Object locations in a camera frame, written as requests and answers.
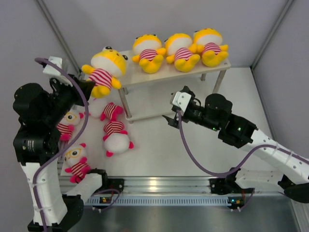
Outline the yellow frog plush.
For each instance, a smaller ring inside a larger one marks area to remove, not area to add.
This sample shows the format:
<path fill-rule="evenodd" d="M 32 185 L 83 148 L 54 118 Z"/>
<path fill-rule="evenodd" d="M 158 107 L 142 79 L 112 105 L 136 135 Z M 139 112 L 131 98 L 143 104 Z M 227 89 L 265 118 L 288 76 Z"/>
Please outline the yellow frog plush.
<path fill-rule="evenodd" d="M 160 69 L 166 53 L 166 49 L 155 34 L 144 34 L 137 37 L 132 45 L 132 51 L 134 53 L 132 61 L 149 74 Z"/>
<path fill-rule="evenodd" d="M 128 57 L 110 46 L 95 54 L 90 65 L 82 66 L 82 71 L 88 74 L 87 81 L 95 82 L 91 96 L 103 98 L 110 94 L 111 89 L 122 87 L 119 78 L 126 74 Z"/>
<path fill-rule="evenodd" d="M 197 45 L 188 34 L 175 33 L 164 41 L 164 45 L 167 63 L 174 64 L 180 72 L 191 71 L 200 60 Z"/>
<path fill-rule="evenodd" d="M 228 45 L 222 44 L 223 38 L 215 29 L 205 28 L 195 31 L 193 42 L 197 45 L 202 63 L 207 67 L 218 66 L 228 58 Z"/>

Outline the pink plush face down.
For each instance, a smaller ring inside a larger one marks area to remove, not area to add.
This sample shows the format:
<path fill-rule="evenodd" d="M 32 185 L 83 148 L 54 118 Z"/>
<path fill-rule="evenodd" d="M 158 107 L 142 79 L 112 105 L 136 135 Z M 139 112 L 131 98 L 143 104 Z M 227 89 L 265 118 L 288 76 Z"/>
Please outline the pink plush face down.
<path fill-rule="evenodd" d="M 122 154 L 134 148 L 134 144 L 130 140 L 123 122 L 109 121 L 103 127 L 103 131 L 105 132 L 103 136 L 103 145 L 107 157 L 112 157 L 115 154 Z"/>

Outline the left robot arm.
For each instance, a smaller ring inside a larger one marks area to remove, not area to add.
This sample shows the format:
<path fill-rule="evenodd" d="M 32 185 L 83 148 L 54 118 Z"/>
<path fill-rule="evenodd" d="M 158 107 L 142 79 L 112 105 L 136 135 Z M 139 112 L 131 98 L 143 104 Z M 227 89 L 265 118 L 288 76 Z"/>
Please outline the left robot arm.
<path fill-rule="evenodd" d="M 66 85 L 51 79 L 50 85 L 52 93 L 37 83 L 29 83 L 14 94 L 13 109 L 21 127 L 13 145 L 33 200 L 30 232 L 67 232 L 81 219 L 85 202 L 95 192 L 104 193 L 109 187 L 106 172 L 92 169 L 72 191 L 61 193 L 57 160 L 62 152 L 57 125 L 73 105 L 87 106 L 95 84 L 74 79 Z"/>

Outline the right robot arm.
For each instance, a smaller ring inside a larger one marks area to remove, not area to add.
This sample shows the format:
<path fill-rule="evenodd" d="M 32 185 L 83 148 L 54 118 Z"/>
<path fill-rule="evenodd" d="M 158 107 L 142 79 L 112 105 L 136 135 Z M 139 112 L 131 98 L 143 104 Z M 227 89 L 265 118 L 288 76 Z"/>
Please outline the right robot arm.
<path fill-rule="evenodd" d="M 232 113 L 232 102 L 218 93 L 201 104 L 189 87 L 172 93 L 170 104 L 175 116 L 165 116 L 168 125 L 180 131 L 193 163 L 212 176 L 211 192 L 217 195 L 276 191 L 299 203 L 309 202 L 309 160 L 281 146 L 254 123 Z M 243 160 L 227 172 L 216 173 L 203 167 L 193 156 L 184 136 L 183 123 L 193 122 L 218 133 L 223 143 L 247 152 Z"/>

